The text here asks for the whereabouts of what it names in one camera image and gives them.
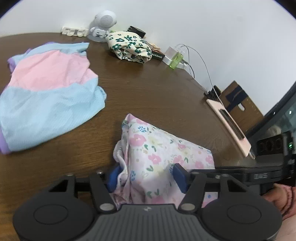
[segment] pink fabric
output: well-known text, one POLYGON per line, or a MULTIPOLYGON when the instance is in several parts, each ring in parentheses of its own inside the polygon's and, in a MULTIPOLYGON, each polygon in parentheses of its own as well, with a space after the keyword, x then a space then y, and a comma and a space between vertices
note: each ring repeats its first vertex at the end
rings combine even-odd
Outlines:
MULTIPOLYGON (((178 138, 128 114, 122 123, 122 138, 116 144, 114 159, 123 171, 111 194, 116 205, 174 203, 184 198, 172 175, 179 163, 187 170, 214 169, 210 150, 178 138)), ((217 199, 218 193, 207 192, 202 207, 217 199)))
POLYGON ((86 56, 51 50, 21 60, 13 71, 8 86, 44 91, 68 87, 73 83, 84 84, 96 77, 89 69, 86 56))

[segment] green bottle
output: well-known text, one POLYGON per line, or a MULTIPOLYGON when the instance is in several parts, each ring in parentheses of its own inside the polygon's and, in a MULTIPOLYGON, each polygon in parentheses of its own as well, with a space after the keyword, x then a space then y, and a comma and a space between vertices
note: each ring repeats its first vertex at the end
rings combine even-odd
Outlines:
POLYGON ((178 64, 180 63, 180 61, 183 59, 183 57, 184 57, 183 53, 184 53, 183 51, 178 52, 172 58, 172 62, 169 65, 172 69, 175 69, 178 66, 178 64))

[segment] small box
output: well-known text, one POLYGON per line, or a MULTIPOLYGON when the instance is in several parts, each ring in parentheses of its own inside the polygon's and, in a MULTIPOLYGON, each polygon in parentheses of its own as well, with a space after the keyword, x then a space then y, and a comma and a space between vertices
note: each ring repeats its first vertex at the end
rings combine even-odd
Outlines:
POLYGON ((162 60, 164 58, 164 54, 157 50, 152 50, 152 58, 162 60))
POLYGON ((136 33, 136 34, 138 34, 141 38, 144 38, 144 36, 145 36, 145 34, 146 34, 143 30, 141 30, 141 29, 139 29, 139 28, 136 28, 136 27, 133 27, 133 26, 130 26, 130 27, 128 28, 128 32, 136 33))

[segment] pink phone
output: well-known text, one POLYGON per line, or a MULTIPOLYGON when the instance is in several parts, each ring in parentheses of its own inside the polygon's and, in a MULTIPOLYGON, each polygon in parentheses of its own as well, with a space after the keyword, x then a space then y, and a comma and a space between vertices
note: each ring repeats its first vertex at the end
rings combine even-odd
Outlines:
POLYGON ((231 134, 232 138, 238 145, 239 149, 244 156, 248 156, 251 149, 251 144, 236 124, 232 116, 228 113, 225 107, 218 101, 207 99, 207 103, 222 121, 224 126, 227 128, 228 132, 231 134))

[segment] white robot figure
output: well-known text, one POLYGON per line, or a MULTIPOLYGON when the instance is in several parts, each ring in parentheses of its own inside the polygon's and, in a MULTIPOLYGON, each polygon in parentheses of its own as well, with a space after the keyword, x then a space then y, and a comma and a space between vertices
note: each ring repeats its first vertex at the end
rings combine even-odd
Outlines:
POLYGON ((105 37, 109 34, 109 29, 116 24, 116 15, 114 12, 105 10, 95 16, 94 24, 89 30, 88 39, 95 42, 106 42, 105 37))

